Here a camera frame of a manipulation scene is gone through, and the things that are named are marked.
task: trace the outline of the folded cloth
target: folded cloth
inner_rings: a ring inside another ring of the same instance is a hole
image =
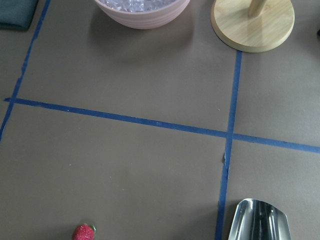
[[[27,30],[38,0],[0,0],[0,28]]]

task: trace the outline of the red strawberry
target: red strawberry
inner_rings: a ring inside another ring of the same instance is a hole
[[[72,234],[72,240],[93,240],[96,228],[93,225],[82,224],[77,226]]]

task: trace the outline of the blue tape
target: blue tape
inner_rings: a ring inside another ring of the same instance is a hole
[[[320,153],[320,147],[318,147],[318,146],[305,145],[305,144],[286,142],[286,141],[280,141],[280,140],[273,140],[273,139],[257,137],[257,136],[234,134],[233,139],[244,141],[244,142],[249,142],[249,143],[255,143],[255,144],[264,144],[264,145],[270,145],[270,146],[274,146],[274,147],[300,150],[300,151],[304,151],[304,152],[311,152],[311,153],[317,153],[317,154]]]
[[[233,74],[233,85],[232,85],[232,93],[231,93],[228,128],[227,128],[227,134],[226,134],[226,140],[225,140],[225,153],[224,153],[225,160],[222,168],[218,214],[217,214],[216,225],[215,225],[215,236],[214,236],[215,240],[221,240],[222,234],[223,234],[226,198],[227,198],[227,190],[228,190],[229,167],[230,167],[230,161],[231,161],[231,150],[232,150],[232,142],[233,142],[233,135],[234,135],[234,128],[235,128],[237,100],[238,100],[241,61],[242,61],[242,51],[237,51],[236,57],[235,57],[234,74]]]
[[[6,98],[4,101],[11,102],[11,99]],[[112,120],[118,120],[118,121],[130,122],[130,123],[142,124],[142,125],[149,125],[149,126],[154,126],[159,128],[183,131],[183,132],[221,137],[221,138],[225,138],[227,134],[224,131],[217,131],[212,129],[206,129],[206,128],[195,127],[195,126],[187,126],[187,125],[169,123],[164,121],[156,121],[156,120],[133,117],[133,116],[119,115],[119,114],[114,114],[109,112],[94,111],[94,110],[88,110],[88,109],[83,109],[78,107],[70,107],[70,106],[63,106],[63,105],[57,105],[57,104],[51,104],[51,103],[44,103],[39,101],[31,101],[31,100],[20,99],[20,98],[16,98],[14,103],[34,106],[34,107],[41,107],[41,108],[51,109],[51,110],[58,110],[58,111],[63,111],[68,113],[89,115],[89,116],[98,117],[98,118],[112,119]]]
[[[13,90],[13,93],[12,93],[10,101],[9,101],[9,106],[6,109],[6,113],[4,115],[4,118],[3,118],[3,121],[2,121],[2,124],[1,124],[0,142],[1,142],[4,130],[5,130],[6,124],[7,124],[8,120],[9,120],[10,115],[11,115],[12,109],[14,107],[14,104],[15,104],[15,101],[16,101],[16,98],[17,98],[17,95],[18,95],[18,92],[19,92],[19,89],[20,89],[21,82],[22,82],[22,80],[24,78],[24,75],[25,75],[25,72],[26,72],[26,69],[27,69],[27,66],[28,66],[28,61],[29,61],[31,49],[32,49],[32,47],[34,45],[34,41],[37,39],[37,37],[39,35],[39,32],[40,32],[42,23],[43,23],[43,21],[45,19],[49,4],[50,4],[50,0],[46,0],[45,5],[44,5],[43,10],[42,10],[42,13],[41,13],[41,16],[40,16],[40,19],[39,19],[39,21],[37,23],[37,26],[35,28],[34,34],[32,36],[28,51],[26,52],[26,56],[24,58],[24,61],[23,61],[22,67],[21,67],[21,76],[17,79],[17,81],[15,83],[14,90]]]

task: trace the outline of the shiny metal object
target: shiny metal object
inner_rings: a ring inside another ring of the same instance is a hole
[[[269,203],[246,198],[236,207],[228,240],[291,240],[287,216]]]

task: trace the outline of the ice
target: ice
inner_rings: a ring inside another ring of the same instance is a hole
[[[145,12],[163,8],[175,0],[99,0],[110,8],[124,12]]]

